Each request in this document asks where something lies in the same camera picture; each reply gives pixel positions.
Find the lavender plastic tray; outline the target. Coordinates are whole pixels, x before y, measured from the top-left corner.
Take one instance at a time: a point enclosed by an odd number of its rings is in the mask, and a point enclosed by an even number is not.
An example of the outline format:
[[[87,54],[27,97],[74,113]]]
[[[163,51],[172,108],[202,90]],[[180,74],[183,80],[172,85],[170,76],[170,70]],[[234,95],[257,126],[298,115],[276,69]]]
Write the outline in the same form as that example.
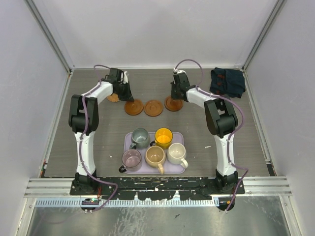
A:
[[[129,149],[131,143],[132,143],[131,136],[132,136],[131,132],[127,133],[125,136],[124,151],[127,151]],[[182,145],[184,145],[184,138],[180,132],[173,132],[172,144],[173,143],[181,143]],[[160,174],[160,172],[157,168],[153,168],[153,167],[149,166],[145,161],[145,154],[146,154],[146,151],[149,147],[150,146],[146,147],[145,149],[138,149],[137,148],[137,150],[141,154],[142,166],[138,171],[135,171],[135,172],[126,171],[127,174],[131,174],[131,175],[135,175],[135,174],[138,174],[138,175],[157,174],[157,175],[159,175]],[[181,174],[185,171],[184,167],[182,167],[179,164],[178,165],[172,164],[167,159],[165,160],[165,162],[163,164],[163,168],[164,168],[165,174]]]

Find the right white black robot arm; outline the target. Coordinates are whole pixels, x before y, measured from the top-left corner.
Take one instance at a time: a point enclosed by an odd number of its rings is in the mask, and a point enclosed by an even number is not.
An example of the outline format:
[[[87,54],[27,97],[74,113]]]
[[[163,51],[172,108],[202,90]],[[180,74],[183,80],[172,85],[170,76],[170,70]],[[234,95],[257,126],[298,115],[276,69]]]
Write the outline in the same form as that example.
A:
[[[238,181],[234,164],[234,131],[238,118],[233,104],[227,96],[218,96],[191,85],[183,70],[173,70],[171,98],[184,100],[203,108],[209,132],[214,136],[217,149],[216,188],[220,193],[228,193]]]

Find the grey ceramic mug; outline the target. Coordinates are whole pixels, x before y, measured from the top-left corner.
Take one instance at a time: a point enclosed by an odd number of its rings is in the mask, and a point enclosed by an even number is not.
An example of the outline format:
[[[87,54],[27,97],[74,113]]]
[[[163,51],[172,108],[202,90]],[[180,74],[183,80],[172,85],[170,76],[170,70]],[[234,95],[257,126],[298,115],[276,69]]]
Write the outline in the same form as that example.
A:
[[[129,149],[145,149],[150,145],[151,139],[148,131],[137,128],[132,132]]]

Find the pink ceramic mug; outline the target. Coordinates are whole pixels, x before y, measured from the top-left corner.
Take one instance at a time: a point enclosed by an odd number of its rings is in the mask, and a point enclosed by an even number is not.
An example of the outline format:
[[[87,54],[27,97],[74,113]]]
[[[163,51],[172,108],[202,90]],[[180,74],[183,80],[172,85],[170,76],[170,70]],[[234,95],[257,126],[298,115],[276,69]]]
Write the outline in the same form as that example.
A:
[[[129,149],[122,155],[122,166],[119,172],[136,172],[142,167],[141,153],[135,149]]]

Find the brown wooden coaster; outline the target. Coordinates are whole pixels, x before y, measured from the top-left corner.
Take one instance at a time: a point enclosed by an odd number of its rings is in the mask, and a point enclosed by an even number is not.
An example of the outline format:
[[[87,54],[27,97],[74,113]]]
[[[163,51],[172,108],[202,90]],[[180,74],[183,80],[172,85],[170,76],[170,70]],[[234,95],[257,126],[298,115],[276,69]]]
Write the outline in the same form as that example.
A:
[[[136,116],[143,111],[143,103],[139,99],[135,99],[133,102],[126,102],[124,109],[128,115]]]
[[[184,101],[180,99],[173,99],[171,96],[166,97],[164,101],[164,106],[167,110],[172,112],[177,112],[182,109]]]
[[[150,117],[157,117],[163,111],[163,105],[158,100],[150,100],[144,105],[144,112]]]

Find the white speckled ceramic mug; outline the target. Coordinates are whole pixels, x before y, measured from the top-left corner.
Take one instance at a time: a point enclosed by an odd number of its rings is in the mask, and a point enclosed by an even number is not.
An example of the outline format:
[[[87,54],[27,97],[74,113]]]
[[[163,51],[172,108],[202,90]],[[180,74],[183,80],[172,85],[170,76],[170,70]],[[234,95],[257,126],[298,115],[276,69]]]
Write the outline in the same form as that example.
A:
[[[168,161],[174,165],[181,165],[185,169],[189,166],[186,156],[186,148],[181,143],[173,143],[167,150]]]

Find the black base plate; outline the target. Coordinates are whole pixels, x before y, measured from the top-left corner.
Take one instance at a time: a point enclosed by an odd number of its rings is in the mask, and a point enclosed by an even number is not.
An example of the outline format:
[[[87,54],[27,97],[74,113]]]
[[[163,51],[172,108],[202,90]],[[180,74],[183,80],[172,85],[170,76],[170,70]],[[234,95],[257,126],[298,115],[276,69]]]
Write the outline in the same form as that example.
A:
[[[212,177],[102,177],[102,181],[115,183],[118,190],[113,199],[171,200],[178,193],[180,200],[210,200],[212,195],[232,195],[235,188],[219,190]],[[114,193],[115,186],[75,178],[71,183],[70,195],[99,195],[107,199]]]

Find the dark blue folded cloth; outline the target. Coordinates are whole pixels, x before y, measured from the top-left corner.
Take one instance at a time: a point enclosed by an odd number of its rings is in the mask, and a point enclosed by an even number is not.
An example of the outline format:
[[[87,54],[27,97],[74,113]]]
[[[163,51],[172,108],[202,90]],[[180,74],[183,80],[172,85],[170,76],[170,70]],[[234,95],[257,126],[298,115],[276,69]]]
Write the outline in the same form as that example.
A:
[[[215,68],[211,70],[211,84],[209,91],[216,95],[228,95],[241,98],[246,91],[243,72],[235,69]]]

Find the beige ceramic mug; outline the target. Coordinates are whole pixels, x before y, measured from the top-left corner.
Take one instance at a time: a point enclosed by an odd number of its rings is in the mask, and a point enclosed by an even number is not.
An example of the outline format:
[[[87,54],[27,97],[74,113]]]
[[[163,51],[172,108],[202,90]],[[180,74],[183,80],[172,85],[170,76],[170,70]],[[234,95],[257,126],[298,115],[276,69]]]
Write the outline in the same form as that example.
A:
[[[145,161],[150,167],[158,169],[161,175],[164,174],[163,165],[166,161],[166,154],[161,147],[149,147],[145,154]]]

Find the yellow glass cup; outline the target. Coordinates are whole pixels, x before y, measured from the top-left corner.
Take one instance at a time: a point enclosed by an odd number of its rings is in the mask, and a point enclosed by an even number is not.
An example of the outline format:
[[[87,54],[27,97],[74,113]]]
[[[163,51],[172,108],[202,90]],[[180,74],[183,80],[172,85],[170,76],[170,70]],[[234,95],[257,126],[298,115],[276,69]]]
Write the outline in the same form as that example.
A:
[[[168,128],[160,128],[154,134],[154,140],[150,143],[150,146],[158,146],[163,150],[168,149],[173,140],[173,133]]]

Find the aluminium frame rail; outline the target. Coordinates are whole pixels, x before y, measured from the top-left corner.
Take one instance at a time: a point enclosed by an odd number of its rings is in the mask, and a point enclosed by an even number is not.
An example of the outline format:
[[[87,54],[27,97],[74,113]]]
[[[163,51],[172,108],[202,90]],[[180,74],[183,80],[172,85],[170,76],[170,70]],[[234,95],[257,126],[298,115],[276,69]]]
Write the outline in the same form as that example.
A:
[[[132,200],[138,197],[171,199],[208,199],[211,196],[257,195],[277,196],[292,194],[285,177],[246,177],[240,184],[219,189],[212,177],[107,177],[111,185],[98,183],[95,187],[79,187],[73,178],[33,178],[29,180],[25,196],[102,196],[114,193],[116,198]]]

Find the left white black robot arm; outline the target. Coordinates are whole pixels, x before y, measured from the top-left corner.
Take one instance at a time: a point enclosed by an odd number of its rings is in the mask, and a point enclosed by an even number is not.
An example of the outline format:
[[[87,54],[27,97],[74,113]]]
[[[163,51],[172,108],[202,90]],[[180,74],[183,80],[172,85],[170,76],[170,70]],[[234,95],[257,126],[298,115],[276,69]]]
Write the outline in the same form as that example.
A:
[[[98,83],[83,94],[71,97],[68,124],[77,144],[77,168],[74,189],[86,194],[97,192],[101,183],[97,179],[94,161],[94,136],[99,125],[98,105],[107,97],[116,94],[121,101],[133,102],[128,74],[118,68],[110,68],[105,77],[99,76]]]

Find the woven rattan coaster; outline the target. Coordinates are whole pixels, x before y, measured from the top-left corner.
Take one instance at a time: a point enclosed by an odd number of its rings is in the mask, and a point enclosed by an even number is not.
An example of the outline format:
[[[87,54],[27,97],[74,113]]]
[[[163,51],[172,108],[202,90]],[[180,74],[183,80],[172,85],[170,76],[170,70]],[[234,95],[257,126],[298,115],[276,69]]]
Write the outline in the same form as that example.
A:
[[[115,94],[115,93],[113,93],[112,95],[108,96],[107,99],[110,102],[119,102],[120,101],[118,95]]]

